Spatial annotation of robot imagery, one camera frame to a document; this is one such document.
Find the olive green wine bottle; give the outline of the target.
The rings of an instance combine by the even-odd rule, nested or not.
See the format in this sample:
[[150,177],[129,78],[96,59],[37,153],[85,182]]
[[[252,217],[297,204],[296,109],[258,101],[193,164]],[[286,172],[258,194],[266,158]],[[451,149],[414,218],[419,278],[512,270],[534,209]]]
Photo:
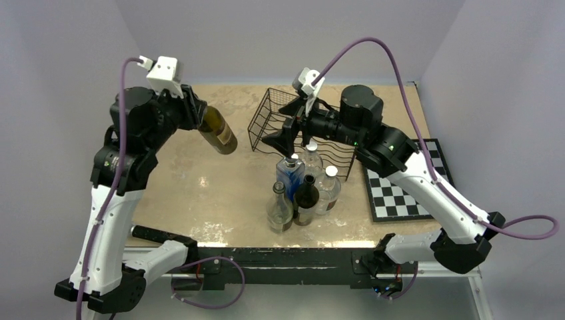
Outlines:
[[213,106],[209,105],[205,108],[198,130],[205,140],[222,155],[229,155],[237,149],[238,141],[235,134],[220,111]]

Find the black wire wine rack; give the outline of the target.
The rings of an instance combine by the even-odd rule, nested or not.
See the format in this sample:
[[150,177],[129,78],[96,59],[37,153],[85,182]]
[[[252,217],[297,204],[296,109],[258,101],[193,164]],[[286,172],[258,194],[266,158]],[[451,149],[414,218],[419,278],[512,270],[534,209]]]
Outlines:
[[[251,150],[266,155],[277,155],[279,152],[263,143],[262,138],[280,130],[287,115],[279,112],[281,107],[295,99],[296,95],[284,91],[268,88],[259,103],[251,122],[247,128]],[[353,161],[354,147],[334,141],[327,141],[319,137],[313,137],[318,145],[318,154],[321,156],[323,165],[334,165],[338,169],[337,177],[345,182],[349,178]]]

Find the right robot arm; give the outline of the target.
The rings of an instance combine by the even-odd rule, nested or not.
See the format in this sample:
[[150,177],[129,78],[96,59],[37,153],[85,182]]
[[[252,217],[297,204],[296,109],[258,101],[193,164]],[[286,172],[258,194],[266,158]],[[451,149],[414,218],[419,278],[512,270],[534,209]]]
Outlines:
[[422,205],[440,229],[416,235],[389,233],[374,250],[375,265],[390,271],[407,262],[437,261],[448,270],[465,274],[485,261],[490,244],[505,219],[486,212],[463,197],[426,162],[426,145],[415,143],[400,129],[384,124],[383,100],[364,85],[350,85],[340,96],[338,109],[325,101],[307,101],[299,95],[280,108],[282,127],[263,142],[284,156],[294,152],[298,136],[312,137],[355,148],[356,158],[379,177],[388,179]]

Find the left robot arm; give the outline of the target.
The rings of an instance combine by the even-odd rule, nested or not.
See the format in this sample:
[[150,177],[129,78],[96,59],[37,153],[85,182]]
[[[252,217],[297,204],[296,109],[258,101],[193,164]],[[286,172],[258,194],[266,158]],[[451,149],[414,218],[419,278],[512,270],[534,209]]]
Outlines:
[[95,154],[91,172],[91,213],[81,256],[71,276],[58,282],[55,295],[74,302],[78,319],[112,319],[131,311],[149,284],[168,271],[195,270],[195,240],[165,234],[159,246],[140,258],[124,260],[133,213],[157,152],[178,130],[193,130],[206,103],[189,85],[182,95],[156,93],[145,87],[120,92],[111,105],[111,126]]

